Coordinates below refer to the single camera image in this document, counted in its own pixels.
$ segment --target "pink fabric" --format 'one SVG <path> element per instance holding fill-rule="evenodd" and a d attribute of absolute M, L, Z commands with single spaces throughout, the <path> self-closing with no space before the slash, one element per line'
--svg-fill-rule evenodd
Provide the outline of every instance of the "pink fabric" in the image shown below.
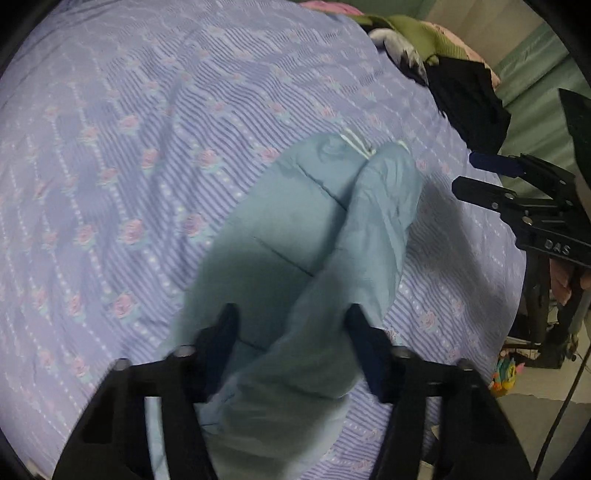
<path fill-rule="evenodd" d="M 302 7 L 311 8 L 312 10 L 320 10 L 321 12 L 329 12 L 332 14 L 343 15 L 363 15 L 363 12 L 357 10 L 355 7 L 338 2 L 323 2 L 321 0 L 310 0 L 300 4 Z"/>
<path fill-rule="evenodd" d="M 472 50 L 468 45 L 466 45 L 460 37 L 458 37 L 455 33 L 451 32 L 447 28 L 442 27 L 441 25 L 437 25 L 431 22 L 423 23 L 431 28 L 434 28 L 440 34 L 445 35 L 454 45 L 457 45 L 458 47 L 461 47 L 464 50 L 466 50 L 468 60 L 479 61 L 480 63 L 483 63 L 485 67 L 491 71 L 492 87 L 496 89 L 499 86 L 499 84 L 501 83 L 501 79 L 498 77 L 498 75 L 495 72 L 493 72 L 489 64 L 487 64 L 487 62 L 485 62 L 484 59 L 480 55 L 478 55 L 478 53 L 475 50 Z"/>

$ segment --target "light blue garment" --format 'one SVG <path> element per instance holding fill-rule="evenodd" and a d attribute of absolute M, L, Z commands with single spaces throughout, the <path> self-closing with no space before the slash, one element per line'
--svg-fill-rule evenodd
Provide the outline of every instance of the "light blue garment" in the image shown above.
<path fill-rule="evenodd" d="M 229 217 L 164 348 L 239 306 L 231 377 L 200 409 L 221 479 L 296 478 L 335 442 L 360 373 L 344 313 L 359 303 L 382 325 L 421 184 L 402 144 L 370 156 L 352 134 L 321 134 L 281 155 Z"/>

